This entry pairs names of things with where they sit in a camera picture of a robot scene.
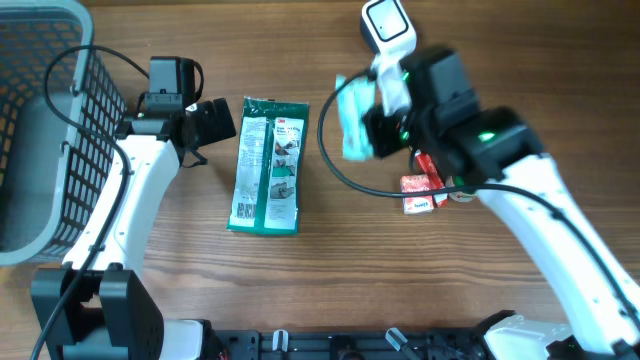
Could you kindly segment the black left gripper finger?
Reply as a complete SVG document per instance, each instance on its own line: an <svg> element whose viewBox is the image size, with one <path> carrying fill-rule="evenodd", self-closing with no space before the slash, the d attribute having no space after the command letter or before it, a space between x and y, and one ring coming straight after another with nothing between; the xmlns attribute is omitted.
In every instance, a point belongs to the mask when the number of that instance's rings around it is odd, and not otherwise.
<svg viewBox="0 0 640 360"><path fill-rule="evenodd" d="M212 142L215 143L235 137L237 132L227 100L218 98L212 104Z"/></svg>
<svg viewBox="0 0 640 360"><path fill-rule="evenodd" d="M217 112L212 102L192 104L187 108L193 145L201 147L218 141Z"/></svg>

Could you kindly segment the light green sachet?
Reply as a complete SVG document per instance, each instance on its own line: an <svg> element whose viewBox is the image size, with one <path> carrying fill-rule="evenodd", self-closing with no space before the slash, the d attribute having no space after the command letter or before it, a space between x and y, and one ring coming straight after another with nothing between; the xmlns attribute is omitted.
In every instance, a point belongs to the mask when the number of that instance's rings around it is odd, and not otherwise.
<svg viewBox="0 0 640 360"><path fill-rule="evenodd" d="M363 116L374 106L376 87L367 78L358 78L336 96L343 133L342 157L350 162L365 162L374 156Z"/></svg>

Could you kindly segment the red sachet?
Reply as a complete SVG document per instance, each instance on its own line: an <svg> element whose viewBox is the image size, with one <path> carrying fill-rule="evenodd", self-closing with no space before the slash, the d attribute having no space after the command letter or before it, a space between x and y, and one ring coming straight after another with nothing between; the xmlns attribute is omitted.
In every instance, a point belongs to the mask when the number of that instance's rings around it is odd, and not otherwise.
<svg viewBox="0 0 640 360"><path fill-rule="evenodd" d="M420 168L422 169L422 171L428 176L432 184L432 187L435 190L440 190L445 188L445 183L442 181L432 158L428 154L417 152L415 155L415 160L420 166ZM437 208L441 208L448 204L447 193L434 195L433 199L434 199L434 206Z"/></svg>

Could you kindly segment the green lid jar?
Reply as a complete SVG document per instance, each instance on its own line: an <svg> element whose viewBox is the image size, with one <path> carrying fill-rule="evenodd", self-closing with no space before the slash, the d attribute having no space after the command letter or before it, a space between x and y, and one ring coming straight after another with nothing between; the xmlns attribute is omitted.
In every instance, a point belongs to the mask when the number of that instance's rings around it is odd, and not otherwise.
<svg viewBox="0 0 640 360"><path fill-rule="evenodd" d="M446 179L445 185L448 188L464 187L466 186L466 183L461 177L455 176L455 177L448 177ZM476 193L474 191L456 190L456 191L450 192L448 194L448 197L453 201L466 203L466 202L473 201L476 198Z"/></svg>

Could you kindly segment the green glove package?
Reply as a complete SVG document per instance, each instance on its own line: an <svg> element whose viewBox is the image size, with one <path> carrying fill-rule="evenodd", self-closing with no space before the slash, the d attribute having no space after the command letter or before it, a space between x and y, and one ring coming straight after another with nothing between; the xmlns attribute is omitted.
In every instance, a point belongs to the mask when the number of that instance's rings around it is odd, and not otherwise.
<svg viewBox="0 0 640 360"><path fill-rule="evenodd" d="M228 230L298 233L299 173L308 123L307 103L244 99Z"/></svg>

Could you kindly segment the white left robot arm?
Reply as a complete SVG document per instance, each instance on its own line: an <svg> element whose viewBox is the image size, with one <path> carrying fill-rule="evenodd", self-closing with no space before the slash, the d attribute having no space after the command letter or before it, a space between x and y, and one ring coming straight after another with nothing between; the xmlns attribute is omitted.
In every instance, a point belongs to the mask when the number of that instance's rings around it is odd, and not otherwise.
<svg viewBox="0 0 640 360"><path fill-rule="evenodd" d="M114 158L83 234L57 269L37 271L41 333L31 356L53 359L220 359L207 320L165 318L140 279L159 205L185 154L232 138L223 98L202 101L201 65L155 56L150 86L106 141Z"/></svg>

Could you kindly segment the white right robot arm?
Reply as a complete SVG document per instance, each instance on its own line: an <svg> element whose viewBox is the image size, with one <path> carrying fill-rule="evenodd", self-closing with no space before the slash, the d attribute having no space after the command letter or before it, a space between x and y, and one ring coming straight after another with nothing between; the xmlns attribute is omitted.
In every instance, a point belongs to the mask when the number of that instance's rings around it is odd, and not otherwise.
<svg viewBox="0 0 640 360"><path fill-rule="evenodd" d="M576 204L556 162L512 108L484 109L459 54L379 53L382 105L364 117L378 157L404 147L459 178L514 234L553 289L585 357L639 354L639 286Z"/></svg>

